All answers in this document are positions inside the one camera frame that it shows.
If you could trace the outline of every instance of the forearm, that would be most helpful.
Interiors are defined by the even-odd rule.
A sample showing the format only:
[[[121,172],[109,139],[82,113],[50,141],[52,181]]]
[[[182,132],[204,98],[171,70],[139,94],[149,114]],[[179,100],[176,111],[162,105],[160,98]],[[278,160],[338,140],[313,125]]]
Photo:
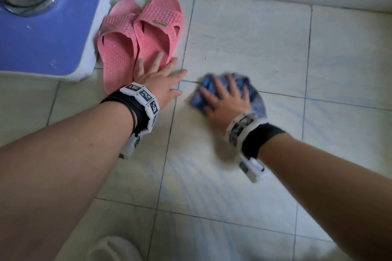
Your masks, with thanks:
[[[267,141],[258,158],[351,256],[391,259],[391,179],[287,134]]]
[[[1,148],[0,259],[54,258],[132,128],[127,107],[106,102]]]

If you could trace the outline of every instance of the left hand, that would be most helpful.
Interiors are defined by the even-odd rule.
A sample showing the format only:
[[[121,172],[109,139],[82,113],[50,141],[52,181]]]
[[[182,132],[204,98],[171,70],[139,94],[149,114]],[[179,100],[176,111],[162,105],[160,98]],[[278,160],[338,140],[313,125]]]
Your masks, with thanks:
[[[181,70],[175,75],[170,75],[174,67],[177,65],[178,59],[172,58],[170,62],[160,71],[159,65],[164,56],[160,52],[156,57],[149,71],[145,73],[143,59],[136,62],[133,78],[136,83],[142,84],[150,90],[156,100],[158,101],[159,108],[163,109],[175,97],[182,95],[181,90],[172,90],[171,87],[177,84],[187,74],[187,70]]]

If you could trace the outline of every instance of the slipper label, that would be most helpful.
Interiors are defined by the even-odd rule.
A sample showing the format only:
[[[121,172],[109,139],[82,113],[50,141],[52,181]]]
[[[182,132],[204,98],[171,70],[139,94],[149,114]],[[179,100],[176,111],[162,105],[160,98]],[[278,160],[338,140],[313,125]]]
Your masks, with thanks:
[[[153,21],[154,23],[157,23],[157,24],[159,24],[159,25],[162,25],[162,26],[167,26],[167,23],[166,22],[163,22],[163,21],[159,21],[159,20],[154,20]]]

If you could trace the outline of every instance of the tiled floor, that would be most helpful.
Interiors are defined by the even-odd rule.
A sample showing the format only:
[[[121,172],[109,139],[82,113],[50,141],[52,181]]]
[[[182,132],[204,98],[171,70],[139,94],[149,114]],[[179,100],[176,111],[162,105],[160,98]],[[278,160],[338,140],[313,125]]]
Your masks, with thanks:
[[[273,175],[250,183],[187,100],[207,72],[249,75],[272,123],[392,176],[392,16],[263,0],[179,1],[184,95],[160,112],[132,159],[118,160],[57,261],[84,260],[110,234],[130,239],[149,260],[347,260]],[[96,67],[80,83],[1,77],[0,145],[98,103]]]

